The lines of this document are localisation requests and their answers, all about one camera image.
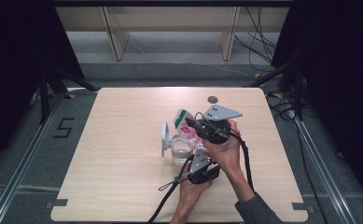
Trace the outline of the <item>person's right hand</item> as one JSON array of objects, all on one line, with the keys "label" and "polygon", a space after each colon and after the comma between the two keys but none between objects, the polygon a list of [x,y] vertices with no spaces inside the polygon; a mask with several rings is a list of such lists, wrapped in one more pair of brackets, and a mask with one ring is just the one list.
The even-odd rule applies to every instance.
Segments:
[{"label": "person's right hand", "polygon": [[231,174],[240,171],[240,141],[238,137],[237,123],[230,119],[230,137],[223,144],[213,144],[208,140],[203,140],[203,145],[210,151],[214,161],[226,173]]}]

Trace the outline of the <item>black metal stand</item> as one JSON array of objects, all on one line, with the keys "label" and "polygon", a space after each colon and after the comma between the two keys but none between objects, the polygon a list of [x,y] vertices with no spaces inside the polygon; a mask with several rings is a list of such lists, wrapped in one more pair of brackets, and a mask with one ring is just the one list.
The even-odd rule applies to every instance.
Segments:
[{"label": "black metal stand", "polygon": [[290,87],[293,87],[294,90],[294,112],[296,117],[299,120],[303,120],[302,113],[301,113],[301,70],[297,60],[289,60],[288,62],[284,63],[283,65],[276,68],[274,71],[271,71],[265,77],[256,80],[252,84],[246,85],[247,88],[256,88],[261,86],[262,84],[266,83],[267,81],[273,79],[278,75],[283,75],[280,80],[279,88],[281,91],[286,91]]},{"label": "black metal stand", "polygon": [[79,86],[89,90],[98,91],[99,88],[91,85],[86,80],[80,77],[73,76],[62,68],[56,66],[46,66],[39,74],[39,92],[41,98],[41,121],[43,124],[49,117],[49,95],[48,88],[50,86],[55,94],[65,94],[67,89],[63,84],[63,80],[68,79],[78,84]]}]

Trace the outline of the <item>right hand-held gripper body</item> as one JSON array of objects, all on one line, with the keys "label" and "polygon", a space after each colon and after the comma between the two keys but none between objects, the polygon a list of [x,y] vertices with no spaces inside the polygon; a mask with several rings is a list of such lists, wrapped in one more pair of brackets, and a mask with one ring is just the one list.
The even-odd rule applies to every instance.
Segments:
[{"label": "right hand-held gripper body", "polygon": [[230,137],[229,119],[239,118],[242,112],[221,105],[212,105],[197,120],[197,134],[212,144],[223,144]]}]

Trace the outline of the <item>pink and white plastic bag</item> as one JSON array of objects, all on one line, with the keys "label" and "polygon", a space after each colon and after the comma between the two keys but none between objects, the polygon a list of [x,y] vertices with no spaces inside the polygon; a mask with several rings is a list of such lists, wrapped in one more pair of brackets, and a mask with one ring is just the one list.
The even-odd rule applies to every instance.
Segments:
[{"label": "pink and white plastic bag", "polygon": [[176,135],[192,148],[203,147],[202,139],[193,127],[189,127],[187,119],[194,120],[192,115],[185,109],[179,109],[174,118]]}]

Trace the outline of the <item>person's left hand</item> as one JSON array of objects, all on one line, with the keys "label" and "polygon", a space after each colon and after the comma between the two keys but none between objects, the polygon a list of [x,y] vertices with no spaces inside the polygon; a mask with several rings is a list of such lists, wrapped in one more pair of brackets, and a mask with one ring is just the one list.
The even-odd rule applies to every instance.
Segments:
[{"label": "person's left hand", "polygon": [[212,184],[212,181],[206,181],[202,184],[193,184],[188,180],[187,175],[182,175],[180,180],[179,202],[183,205],[195,204]]}]

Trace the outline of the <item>light wooden shelf unit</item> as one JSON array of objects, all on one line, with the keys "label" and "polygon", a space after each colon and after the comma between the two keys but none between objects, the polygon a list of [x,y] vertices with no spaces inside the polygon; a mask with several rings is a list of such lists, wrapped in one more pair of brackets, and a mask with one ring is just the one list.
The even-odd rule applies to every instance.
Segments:
[{"label": "light wooden shelf unit", "polygon": [[229,60],[234,35],[282,31],[286,7],[57,7],[66,31],[105,32],[113,59],[122,59],[131,32],[217,32],[223,59]]}]

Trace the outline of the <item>black curtain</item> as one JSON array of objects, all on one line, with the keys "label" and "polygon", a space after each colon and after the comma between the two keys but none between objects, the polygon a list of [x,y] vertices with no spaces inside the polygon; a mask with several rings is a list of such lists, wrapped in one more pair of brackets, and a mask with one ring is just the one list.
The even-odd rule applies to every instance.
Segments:
[{"label": "black curtain", "polygon": [[363,188],[363,0],[293,0],[272,61],[286,63],[311,25],[301,70],[313,105]]},{"label": "black curtain", "polygon": [[56,68],[84,77],[56,8],[46,0],[0,0],[0,152],[42,72]]}]

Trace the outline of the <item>aluminium floor rail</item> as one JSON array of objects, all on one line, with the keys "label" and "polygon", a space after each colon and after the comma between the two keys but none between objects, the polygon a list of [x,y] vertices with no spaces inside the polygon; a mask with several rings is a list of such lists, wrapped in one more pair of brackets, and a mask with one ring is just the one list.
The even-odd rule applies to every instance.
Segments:
[{"label": "aluminium floor rail", "polygon": [[336,211],[342,224],[356,224],[356,220],[351,213],[351,210],[343,197],[340,188],[336,184],[334,178],[329,172],[322,156],[320,155],[313,138],[308,132],[305,124],[300,119],[296,119],[296,125],[300,131],[300,136],[306,145],[307,152],[313,166],[323,184],[324,189]]},{"label": "aluminium floor rail", "polygon": [[52,123],[53,117],[57,108],[63,100],[63,96],[58,94],[54,97],[52,104],[49,108],[49,114],[47,117],[39,124],[35,135],[24,152],[16,170],[12,174],[10,180],[5,185],[4,189],[0,195],[0,224],[10,207],[16,192],[24,179],[38,149],[40,148],[46,133],[48,132],[49,125]]}]

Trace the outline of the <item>clear jar with white lid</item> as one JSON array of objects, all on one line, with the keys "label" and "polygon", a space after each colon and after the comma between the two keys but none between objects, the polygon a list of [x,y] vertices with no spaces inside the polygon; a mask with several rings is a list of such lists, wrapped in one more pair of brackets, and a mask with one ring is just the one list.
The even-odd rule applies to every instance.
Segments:
[{"label": "clear jar with white lid", "polygon": [[186,139],[179,134],[170,136],[169,127],[164,123],[161,128],[161,155],[165,155],[165,151],[170,150],[173,163],[181,166],[186,159],[193,154],[194,148]]}]

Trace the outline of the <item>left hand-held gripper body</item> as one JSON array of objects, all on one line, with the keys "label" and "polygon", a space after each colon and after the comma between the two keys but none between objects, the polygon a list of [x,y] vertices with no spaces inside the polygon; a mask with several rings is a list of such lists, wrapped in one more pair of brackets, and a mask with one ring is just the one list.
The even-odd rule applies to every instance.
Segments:
[{"label": "left hand-held gripper body", "polygon": [[192,184],[199,185],[216,179],[219,176],[220,167],[217,165],[209,168],[212,164],[212,161],[206,157],[204,152],[198,149],[188,168],[188,180]]}]

